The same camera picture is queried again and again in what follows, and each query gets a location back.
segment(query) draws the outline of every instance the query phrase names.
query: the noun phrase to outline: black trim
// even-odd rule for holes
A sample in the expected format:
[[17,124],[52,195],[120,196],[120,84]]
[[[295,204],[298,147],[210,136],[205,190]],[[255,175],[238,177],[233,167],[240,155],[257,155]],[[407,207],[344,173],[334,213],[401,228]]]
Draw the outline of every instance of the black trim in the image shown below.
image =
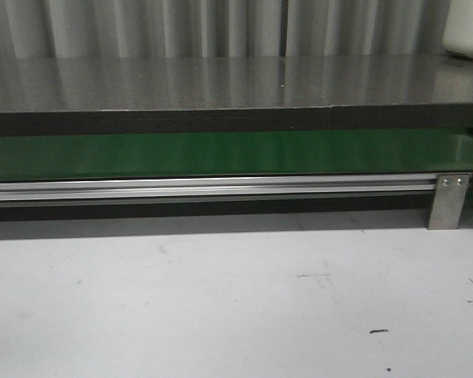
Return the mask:
[[473,104],[0,113],[0,136],[473,128]]
[[432,194],[414,194],[353,198],[276,199],[235,202],[2,207],[0,208],[0,221],[425,209],[431,206],[432,200]]

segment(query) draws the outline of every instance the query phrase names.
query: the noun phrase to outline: corrugated metal wall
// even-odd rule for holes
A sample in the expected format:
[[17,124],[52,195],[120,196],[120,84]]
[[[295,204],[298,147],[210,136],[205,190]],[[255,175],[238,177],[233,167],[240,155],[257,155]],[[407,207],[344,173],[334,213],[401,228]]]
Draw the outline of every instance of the corrugated metal wall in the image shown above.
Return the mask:
[[438,52],[449,0],[0,0],[0,57]]

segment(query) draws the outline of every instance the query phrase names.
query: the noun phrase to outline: metal bracket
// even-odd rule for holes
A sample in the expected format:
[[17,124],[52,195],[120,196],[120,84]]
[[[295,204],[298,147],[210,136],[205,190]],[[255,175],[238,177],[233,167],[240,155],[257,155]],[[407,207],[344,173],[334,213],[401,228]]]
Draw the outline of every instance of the metal bracket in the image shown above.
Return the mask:
[[440,175],[436,182],[430,230],[452,230],[459,224],[470,175]]

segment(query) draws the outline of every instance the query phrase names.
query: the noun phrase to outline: gray tabletop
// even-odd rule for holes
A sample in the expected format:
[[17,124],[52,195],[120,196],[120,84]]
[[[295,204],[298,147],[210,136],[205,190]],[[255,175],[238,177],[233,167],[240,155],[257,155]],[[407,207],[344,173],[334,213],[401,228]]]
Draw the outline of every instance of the gray tabletop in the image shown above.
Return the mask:
[[0,135],[473,127],[441,55],[0,60]]

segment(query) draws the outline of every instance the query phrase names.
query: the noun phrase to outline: gray floor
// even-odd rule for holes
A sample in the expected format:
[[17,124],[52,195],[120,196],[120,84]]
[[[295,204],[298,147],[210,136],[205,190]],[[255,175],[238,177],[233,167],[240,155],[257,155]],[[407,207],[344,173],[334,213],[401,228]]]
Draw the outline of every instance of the gray floor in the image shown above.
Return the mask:
[[424,216],[0,223],[0,377],[473,377],[473,211]]

